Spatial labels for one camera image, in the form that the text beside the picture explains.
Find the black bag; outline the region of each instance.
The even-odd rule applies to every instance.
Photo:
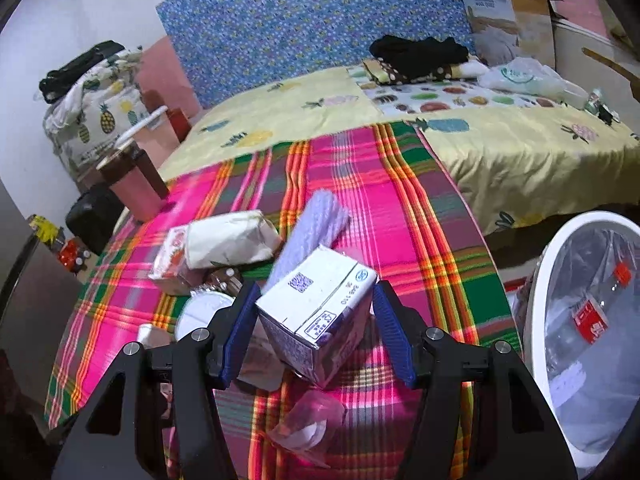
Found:
[[[66,226],[89,250],[102,254],[124,206],[105,182],[85,191],[66,215]]]
[[[74,83],[91,67],[121,50],[124,50],[121,44],[111,40],[103,41],[94,45],[62,68],[47,73],[46,78],[38,85],[44,100],[48,104],[53,104],[69,92]]]

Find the purple fluffy item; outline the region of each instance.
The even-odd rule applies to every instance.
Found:
[[[331,247],[349,221],[349,211],[326,189],[313,193],[298,218],[280,256],[273,264],[265,294],[273,285],[301,264],[319,245]]]

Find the plaid blanket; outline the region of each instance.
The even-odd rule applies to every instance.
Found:
[[[129,220],[82,290],[53,368],[46,412],[55,426],[88,399],[141,323],[172,330],[186,298],[145,279],[167,230],[193,219],[260,208],[284,238],[317,189],[333,191],[352,214],[337,241],[356,246],[406,305],[460,341],[504,338],[519,348],[491,256],[465,202],[412,124],[374,124],[304,142],[282,143],[172,181],[168,207],[143,225]],[[264,279],[270,264],[243,270]],[[361,345],[330,385],[346,407],[327,463],[313,468],[272,446],[273,428],[310,386],[287,372],[268,394],[235,384],[216,392],[238,474],[252,479],[392,478],[410,437],[419,392],[394,377],[373,319]],[[463,390],[452,476],[462,474],[472,394]]]

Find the red label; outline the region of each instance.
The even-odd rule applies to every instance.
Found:
[[[627,286],[631,281],[631,270],[629,270],[624,262],[617,264],[613,273],[616,275],[618,281],[622,283],[622,286]]]
[[[595,343],[609,326],[607,318],[599,306],[594,305],[591,300],[576,310],[573,314],[574,323],[578,328],[578,332],[582,335],[587,343],[592,345]]]

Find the cardboard box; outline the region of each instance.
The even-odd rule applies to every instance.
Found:
[[[149,279],[169,296],[188,296],[194,286],[202,284],[205,269],[191,270],[187,267],[184,256],[186,238],[186,225],[169,229],[149,273]]]
[[[256,302],[276,355],[324,387],[360,343],[375,271],[318,247]]]
[[[476,54],[489,66],[532,57],[556,67],[548,0],[462,0]]]

